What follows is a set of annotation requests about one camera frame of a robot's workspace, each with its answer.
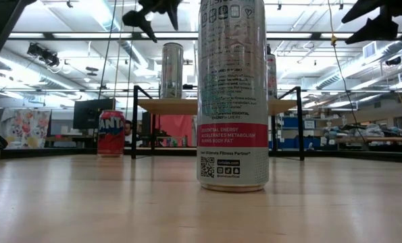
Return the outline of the Celsius Peach Vibe can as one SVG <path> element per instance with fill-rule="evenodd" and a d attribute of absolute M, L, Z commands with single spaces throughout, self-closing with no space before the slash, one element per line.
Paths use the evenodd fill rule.
<path fill-rule="evenodd" d="M 276 56 L 272 53 L 271 47 L 267 44 L 267 67 L 268 67 L 268 97 L 269 100 L 277 99 L 277 74 Z"/>

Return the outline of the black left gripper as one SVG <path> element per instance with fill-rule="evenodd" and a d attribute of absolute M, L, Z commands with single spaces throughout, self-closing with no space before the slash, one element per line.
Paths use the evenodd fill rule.
<path fill-rule="evenodd" d="M 140 28 L 154 43 L 157 43 L 157 38 L 151 27 L 151 23 L 146 20 L 143 13 L 168 13 L 173 28 L 178 31 L 178 6 L 182 1 L 183 0 L 138 0 L 138 3 L 143 7 L 141 10 L 142 13 L 140 11 L 131 10 L 122 16 L 122 21 L 125 26 Z"/>

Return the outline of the silver Celsius can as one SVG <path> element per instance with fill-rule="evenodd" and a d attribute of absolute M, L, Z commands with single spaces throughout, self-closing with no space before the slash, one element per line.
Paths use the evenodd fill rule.
<path fill-rule="evenodd" d="M 178 43 L 166 43 L 162 49 L 161 99 L 182 98 L 184 49 Z"/>

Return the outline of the person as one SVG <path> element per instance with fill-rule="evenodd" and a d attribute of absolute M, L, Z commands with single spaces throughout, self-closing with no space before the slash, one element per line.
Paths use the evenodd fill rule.
<path fill-rule="evenodd" d="M 132 144 L 132 122 L 126 120 L 124 124 L 124 146 L 130 146 Z"/>

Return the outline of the floral print cloth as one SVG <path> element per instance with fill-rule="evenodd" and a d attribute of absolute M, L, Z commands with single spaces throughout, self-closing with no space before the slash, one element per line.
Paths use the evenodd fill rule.
<path fill-rule="evenodd" d="M 51 110 L 4 109 L 0 119 L 0 136 L 8 149 L 43 149 Z"/>

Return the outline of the wooden shelf with black legs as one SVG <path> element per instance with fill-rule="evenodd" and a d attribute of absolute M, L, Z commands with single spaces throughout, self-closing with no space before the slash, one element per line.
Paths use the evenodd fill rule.
<path fill-rule="evenodd" d="M 156 115 L 196 115 L 198 111 L 198 103 L 196 100 L 186 99 L 154 99 L 139 85 L 135 85 L 133 89 L 133 132 L 137 130 L 137 114 L 138 108 L 141 107 L 153 115 L 152 131 L 151 131 L 151 154 L 155 153 L 155 122 Z M 289 109 L 297 108 L 297 128 L 299 150 L 297 156 L 300 161 L 305 160 L 304 138 L 303 138 L 303 106 L 301 98 L 301 87 L 295 86 L 286 91 L 278 99 L 268 101 L 268 115 L 270 116 L 272 152 L 274 157 L 281 157 L 282 152 L 278 152 L 278 132 L 276 129 L 276 118 L 280 113 L 284 113 Z"/>

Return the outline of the red Fanta can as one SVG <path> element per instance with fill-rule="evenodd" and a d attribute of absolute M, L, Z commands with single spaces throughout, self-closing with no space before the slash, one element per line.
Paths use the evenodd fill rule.
<path fill-rule="evenodd" d="M 104 110 L 99 116 L 97 153 L 101 157 L 121 157 L 125 145 L 125 117 L 121 111 Z"/>

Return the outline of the blue storage bins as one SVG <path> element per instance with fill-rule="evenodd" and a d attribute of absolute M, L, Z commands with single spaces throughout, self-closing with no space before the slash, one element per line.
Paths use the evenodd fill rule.
<path fill-rule="evenodd" d="M 276 147 L 278 150 L 299 149 L 299 120 L 297 117 L 276 118 L 276 145 L 270 138 L 269 148 Z M 316 136 L 317 123 L 313 119 L 303 119 L 303 147 L 308 149 L 320 146 L 321 139 Z"/>

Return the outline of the black aluminium table frame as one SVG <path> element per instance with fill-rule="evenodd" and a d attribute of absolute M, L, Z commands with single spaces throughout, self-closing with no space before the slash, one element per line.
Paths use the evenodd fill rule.
<path fill-rule="evenodd" d="M 0 150 L 0 159 L 19 159 L 29 157 L 51 157 L 65 155 L 96 155 L 94 148 L 39 148 L 39 149 L 4 149 Z M 181 156 L 194 157 L 197 154 L 195 148 L 161 148 L 151 150 L 138 148 L 136 155 L 140 156 Z M 363 159 L 373 161 L 390 161 L 402 163 L 402 153 L 371 152 L 371 151 L 305 151 L 308 157 L 338 157 L 347 159 Z"/>

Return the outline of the red panel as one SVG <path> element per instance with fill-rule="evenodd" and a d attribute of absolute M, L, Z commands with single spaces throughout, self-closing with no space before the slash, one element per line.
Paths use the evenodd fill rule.
<path fill-rule="evenodd" d="M 192 115 L 157 115 L 156 128 L 163 130 L 179 144 L 187 137 L 187 146 L 193 146 L 193 116 Z"/>

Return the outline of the black monitor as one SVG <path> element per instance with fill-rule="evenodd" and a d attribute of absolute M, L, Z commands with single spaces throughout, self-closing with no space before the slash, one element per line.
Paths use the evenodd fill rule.
<path fill-rule="evenodd" d="M 115 99 L 76 101 L 74 104 L 73 128 L 78 130 L 97 129 L 103 110 L 112 110 Z"/>

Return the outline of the Celsius can with pink band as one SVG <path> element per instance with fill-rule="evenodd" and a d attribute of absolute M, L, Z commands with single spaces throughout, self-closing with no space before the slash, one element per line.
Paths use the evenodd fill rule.
<path fill-rule="evenodd" d="M 269 180 L 266 18 L 263 0 L 201 0 L 197 179 L 222 192 Z"/>

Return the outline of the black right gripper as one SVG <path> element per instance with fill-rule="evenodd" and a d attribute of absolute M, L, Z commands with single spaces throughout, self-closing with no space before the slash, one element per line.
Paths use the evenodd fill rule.
<path fill-rule="evenodd" d="M 399 25 L 391 18 L 402 16 L 402 0 L 357 0 L 353 7 L 342 18 L 346 24 L 367 13 L 380 8 L 381 17 L 367 19 L 366 25 L 360 28 L 345 43 L 350 45 L 363 41 L 390 41 L 397 37 Z"/>

